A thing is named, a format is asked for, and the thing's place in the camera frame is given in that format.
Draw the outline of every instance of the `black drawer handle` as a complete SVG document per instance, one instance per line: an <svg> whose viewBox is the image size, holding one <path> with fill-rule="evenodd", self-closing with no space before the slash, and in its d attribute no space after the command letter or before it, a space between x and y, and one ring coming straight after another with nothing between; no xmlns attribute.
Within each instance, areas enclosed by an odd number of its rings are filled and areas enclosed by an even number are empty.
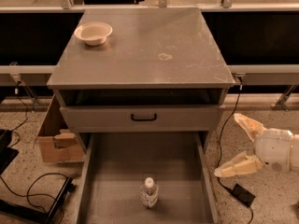
<svg viewBox="0 0 299 224"><path fill-rule="evenodd" d="M131 120L132 121L137 121L137 122L144 122L144 121L155 121L157 119L157 114L153 114L153 118L149 119L138 119L135 117L134 114L131 115Z"/></svg>

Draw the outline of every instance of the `cabinet top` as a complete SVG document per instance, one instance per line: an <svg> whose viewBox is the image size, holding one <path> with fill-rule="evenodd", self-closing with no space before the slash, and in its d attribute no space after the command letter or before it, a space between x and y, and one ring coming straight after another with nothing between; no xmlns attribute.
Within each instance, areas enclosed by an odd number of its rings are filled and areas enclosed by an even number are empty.
<svg viewBox="0 0 299 224"><path fill-rule="evenodd" d="M52 89L227 88L232 75L201 11L87 9L79 25L100 21L113 33L90 47L72 36L52 73Z"/></svg>

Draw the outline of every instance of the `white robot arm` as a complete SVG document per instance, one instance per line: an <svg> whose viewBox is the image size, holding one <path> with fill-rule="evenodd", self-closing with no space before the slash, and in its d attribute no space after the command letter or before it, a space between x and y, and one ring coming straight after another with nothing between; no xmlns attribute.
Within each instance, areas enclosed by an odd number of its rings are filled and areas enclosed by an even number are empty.
<svg viewBox="0 0 299 224"><path fill-rule="evenodd" d="M254 142L255 155L242 152L215 170L217 177L248 175L262 167L274 171L299 169L299 135L287 130L266 129L262 123L241 114L235 121Z"/></svg>

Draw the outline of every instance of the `cardboard box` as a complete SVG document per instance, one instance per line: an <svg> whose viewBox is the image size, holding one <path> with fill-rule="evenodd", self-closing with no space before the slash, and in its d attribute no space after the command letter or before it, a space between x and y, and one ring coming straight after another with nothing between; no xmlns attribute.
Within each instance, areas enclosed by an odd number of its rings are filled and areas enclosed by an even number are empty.
<svg viewBox="0 0 299 224"><path fill-rule="evenodd" d="M44 162L81 162L85 154L74 133L70 133L53 96L47 115L37 135Z"/></svg>

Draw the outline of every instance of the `floor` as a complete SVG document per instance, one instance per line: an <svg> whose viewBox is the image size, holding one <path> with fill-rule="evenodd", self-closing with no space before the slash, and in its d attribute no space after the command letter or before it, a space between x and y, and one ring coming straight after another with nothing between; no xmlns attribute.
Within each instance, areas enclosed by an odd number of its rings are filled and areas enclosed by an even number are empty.
<svg viewBox="0 0 299 224"><path fill-rule="evenodd" d="M289 111L272 109L279 94L243 94L241 95L237 112L252 119L257 119L267 128L287 129L293 133L299 133L299 97L294 95L288 101ZM9 187L20 195L26 195L32 183L41 175L46 173L61 173L74 178L76 190L67 195L63 209L57 212L53 223L72 224L76 216L78 204L78 189L80 187L80 175L82 163L45 163L42 161L36 136L46 115L50 97L40 99L40 106L32 112L29 99L22 99L28 106L28 120L16 130L20 135L20 142L14 147L19 150L19 155L3 172L1 177ZM220 223L248 223L250 211L247 207L237 202L217 182L213 175L219 158L219 147L217 135L220 133L223 122L229 117L235 106L235 95L229 95L225 100L226 111L221 123L211 137L207 151L206 163L211 177L212 188L215 193L216 205L219 213ZM13 129L24 121L26 117L25 105L14 97L6 98L0 104L0 127L2 129ZM12 144L17 141L14 134ZM221 139L222 159L221 163L230 160L234 155L246 150L253 154L253 146L245 132L230 119L224 129ZM39 179L33 185L30 193L47 193L56 196L64 177L60 175L49 175ZM230 177L222 180L223 184L232 188L235 183L252 192L256 198L252 204L254 218L251 223L299 223L299 175L295 172L276 173L261 170L257 174ZM26 198L20 198L11 194L0 180L0 199L28 206ZM48 196L31 197L33 205L43 206L46 210L52 204L52 198ZM25 220L8 217L0 214L2 223L31 223Z"/></svg>

